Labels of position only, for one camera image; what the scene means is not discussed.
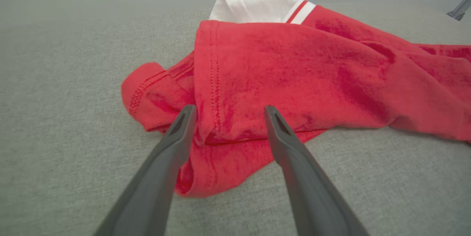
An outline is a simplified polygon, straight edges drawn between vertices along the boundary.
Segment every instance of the metal pole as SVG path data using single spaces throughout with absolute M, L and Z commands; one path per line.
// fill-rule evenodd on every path
M 463 0 L 454 10 L 447 13 L 448 16 L 460 21 L 463 16 L 464 12 L 471 6 L 471 0 Z

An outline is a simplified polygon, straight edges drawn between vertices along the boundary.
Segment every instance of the red garment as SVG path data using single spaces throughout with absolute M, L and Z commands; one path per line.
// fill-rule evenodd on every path
M 409 43 L 320 6 L 301 25 L 203 21 L 193 53 L 169 70 L 142 65 L 122 93 L 147 131 L 197 106 L 182 196 L 223 192 L 272 162 L 266 105 L 303 142 L 387 125 L 471 140 L 471 46 Z

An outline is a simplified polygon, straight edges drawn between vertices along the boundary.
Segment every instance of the red stripe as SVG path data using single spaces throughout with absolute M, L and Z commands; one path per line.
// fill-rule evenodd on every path
M 298 6 L 298 8 L 296 8 L 296 10 L 294 11 L 294 13 L 291 15 L 291 17 L 288 19 L 286 23 L 290 23 L 296 17 L 296 15 L 298 15 L 299 11 L 301 10 L 301 8 L 303 8 L 306 5 L 306 3 L 308 3 L 307 0 L 301 2 L 301 4 Z

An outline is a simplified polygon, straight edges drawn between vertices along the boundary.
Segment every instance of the gray tablecloth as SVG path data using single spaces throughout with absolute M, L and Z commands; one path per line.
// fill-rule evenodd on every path
M 404 6 L 325 7 L 419 43 L 471 45 L 471 29 Z M 0 235 L 90 235 L 160 139 L 121 103 L 142 63 L 192 51 L 209 9 L 0 29 Z M 469 235 L 471 147 L 384 129 L 336 128 L 307 144 L 372 235 Z M 175 196 L 167 235 L 295 235 L 272 163 L 205 199 Z

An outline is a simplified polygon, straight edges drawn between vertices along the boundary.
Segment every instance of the white fabric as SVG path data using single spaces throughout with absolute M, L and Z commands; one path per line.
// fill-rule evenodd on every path
M 209 20 L 235 23 L 286 22 L 303 1 L 304 0 L 216 0 Z M 314 7 L 315 5 L 313 3 L 306 3 L 291 23 L 302 23 Z

